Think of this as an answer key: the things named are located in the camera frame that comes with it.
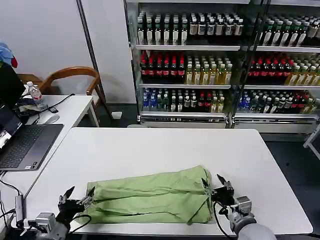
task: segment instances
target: display refrigerator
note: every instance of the display refrigerator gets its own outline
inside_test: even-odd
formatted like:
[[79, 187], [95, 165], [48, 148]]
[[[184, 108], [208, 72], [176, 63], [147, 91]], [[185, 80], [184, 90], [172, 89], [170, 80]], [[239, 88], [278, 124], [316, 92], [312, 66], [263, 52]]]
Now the display refrigerator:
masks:
[[286, 134], [316, 129], [320, 1], [124, 4], [142, 125]]

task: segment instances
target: blue cloth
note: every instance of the blue cloth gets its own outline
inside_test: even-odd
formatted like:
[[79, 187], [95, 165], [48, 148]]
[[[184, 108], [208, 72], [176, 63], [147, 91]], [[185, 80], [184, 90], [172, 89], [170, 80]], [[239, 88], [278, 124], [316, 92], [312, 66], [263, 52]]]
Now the blue cloth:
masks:
[[0, 62], [4, 62], [11, 66], [11, 59], [14, 58], [12, 51], [9, 49], [8, 45], [0, 40]]

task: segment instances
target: table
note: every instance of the table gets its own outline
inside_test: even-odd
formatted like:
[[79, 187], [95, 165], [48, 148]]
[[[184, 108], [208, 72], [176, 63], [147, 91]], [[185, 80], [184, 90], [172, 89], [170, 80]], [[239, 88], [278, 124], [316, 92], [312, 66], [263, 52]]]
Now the table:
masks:
[[[60, 102], [62, 99], [66, 97], [66, 95], [44, 95], [45, 102], [52, 106], [58, 102]], [[58, 146], [62, 142], [62, 140], [67, 135], [68, 131], [79, 124], [80, 120], [83, 118], [83, 116], [86, 114], [86, 112], [89, 112], [91, 117], [95, 119], [95, 122], [98, 124], [95, 112], [93, 111], [92, 106], [93, 97], [87, 96], [87, 95], [75, 95], [71, 96], [68, 99], [66, 99], [61, 104], [57, 105], [55, 108], [59, 111], [57, 114], [59, 114], [60, 118], [55, 124], [64, 124], [63, 129], [61, 130], [60, 134], [56, 138], [54, 144], [52, 145], [50, 151], [48, 152], [47, 156], [43, 160], [40, 168], [37, 171], [20, 171], [20, 172], [7, 172], [3, 176], [3, 181], [9, 184], [12, 184], [16, 186], [22, 194], [26, 197], [26, 195], [29, 193], [30, 189], [32, 188], [33, 184], [41, 174], [41, 172], [46, 167], [48, 161], [54, 154], [54, 152], [57, 150]], [[41, 119], [44, 119], [46, 116], [51, 116], [53, 113], [49, 111], [45, 111], [40, 114], [40, 122]], [[27, 124], [31, 124], [38, 116], [31, 117]], [[0, 184], [0, 192], [1, 192], [1, 200], [3, 202], [5, 212], [9, 211], [10, 209], [13, 209], [15, 207], [15, 196], [17, 195], [17, 192], [2, 183]], [[3, 221], [3, 218], [0, 219], [0, 239], [1, 235], [4, 234], [5, 231], [5, 224]]]
[[[276, 235], [313, 231], [304, 210], [260, 134], [254, 129], [78, 128], [71, 129], [26, 199], [27, 219], [58, 214], [59, 195], [75, 186], [81, 199], [87, 182], [175, 172], [203, 165], [220, 186], [230, 180], [235, 196], [248, 196], [258, 223]], [[219, 217], [231, 234], [229, 222]], [[79, 224], [71, 223], [75, 229]], [[80, 233], [221, 236], [213, 224], [92, 224]]]

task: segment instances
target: chair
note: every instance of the chair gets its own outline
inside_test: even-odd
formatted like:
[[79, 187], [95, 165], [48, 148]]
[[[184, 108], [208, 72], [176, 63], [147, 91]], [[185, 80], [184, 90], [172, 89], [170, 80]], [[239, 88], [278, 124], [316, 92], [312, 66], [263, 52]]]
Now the chair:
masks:
[[71, 77], [71, 76], [79, 76], [79, 75], [86, 75], [86, 76], [94, 77], [90, 86], [86, 90], [86, 94], [88, 96], [92, 96], [92, 92], [95, 90], [98, 95], [98, 100], [96, 101], [96, 103], [94, 103], [94, 101], [92, 101], [92, 106], [93, 106], [95, 113], [97, 114], [97, 106], [100, 103], [102, 103], [104, 109], [106, 110], [107, 114], [109, 115], [110, 119], [112, 120], [113, 118], [108, 110], [106, 98], [103, 93], [100, 75], [95, 69], [93, 69], [91, 67], [73, 66], [73, 67], [68, 67], [68, 68], [64, 68], [59, 71], [56, 71], [44, 80], [43, 84], [41, 84], [39, 89], [44, 94], [52, 94], [53, 89], [51, 88], [51, 84], [54, 80], [63, 79], [63, 78]]

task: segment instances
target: chair backrest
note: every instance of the chair backrest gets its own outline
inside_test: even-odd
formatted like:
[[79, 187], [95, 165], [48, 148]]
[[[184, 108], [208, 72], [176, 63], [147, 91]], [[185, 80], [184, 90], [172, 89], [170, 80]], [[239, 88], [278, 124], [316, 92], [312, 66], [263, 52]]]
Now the chair backrest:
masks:
[[63, 79], [71, 76], [79, 76], [79, 75], [86, 75], [94, 77], [94, 80], [90, 84], [88, 90], [86, 91], [87, 95], [91, 95], [92, 91], [98, 87], [98, 83], [101, 82], [99, 73], [87, 66], [73, 66], [73, 67], [67, 67], [64, 69], [61, 69], [59, 71], [56, 71], [52, 73], [49, 77], [46, 78], [43, 85], [40, 88], [40, 91], [45, 91], [46, 89], [49, 89], [52, 82], [56, 79]]

